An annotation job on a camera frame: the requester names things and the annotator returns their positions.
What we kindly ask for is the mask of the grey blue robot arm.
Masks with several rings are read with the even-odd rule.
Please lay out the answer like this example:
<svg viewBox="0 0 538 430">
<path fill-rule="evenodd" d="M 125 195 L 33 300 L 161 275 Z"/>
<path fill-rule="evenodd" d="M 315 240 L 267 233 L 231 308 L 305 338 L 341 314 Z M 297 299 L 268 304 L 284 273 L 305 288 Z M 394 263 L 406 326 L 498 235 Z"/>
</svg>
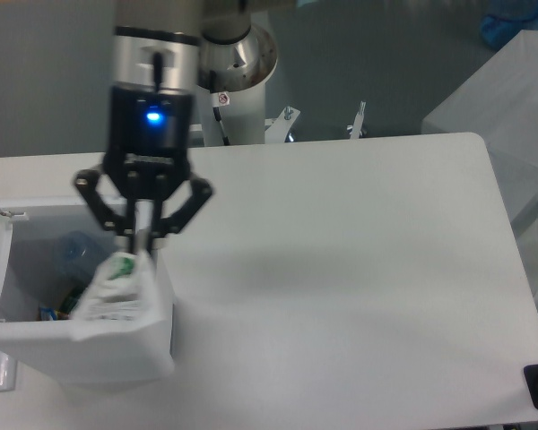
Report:
<svg viewBox="0 0 538 430">
<path fill-rule="evenodd" d="M 190 125 L 204 143 L 234 147 L 285 140 L 269 123 L 265 88 L 278 64 L 255 13 L 282 1 L 119 1 L 113 31 L 108 146 L 74 186 L 121 250 L 152 252 L 213 196 L 192 169 Z"/>
</svg>

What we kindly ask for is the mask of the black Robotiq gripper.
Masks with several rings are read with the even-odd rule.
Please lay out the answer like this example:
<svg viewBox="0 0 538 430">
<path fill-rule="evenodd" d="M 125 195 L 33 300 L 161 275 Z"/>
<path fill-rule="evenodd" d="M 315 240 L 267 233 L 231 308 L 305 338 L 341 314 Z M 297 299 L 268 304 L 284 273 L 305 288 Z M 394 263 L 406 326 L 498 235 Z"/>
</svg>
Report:
<svg viewBox="0 0 538 430">
<path fill-rule="evenodd" d="M 119 246 L 135 253 L 136 202 L 152 200 L 152 217 L 145 250 L 159 239 L 179 234 L 213 196 L 211 184 L 191 175 L 187 156 L 189 123 L 194 97 L 189 93 L 158 93 L 113 86 L 110 90 L 108 149 L 103 171 L 126 198 L 123 215 L 112 210 L 97 191 L 100 168 L 79 170 L 74 187 L 104 231 L 123 241 Z M 190 195 L 168 217 L 163 205 L 185 182 Z"/>
</svg>

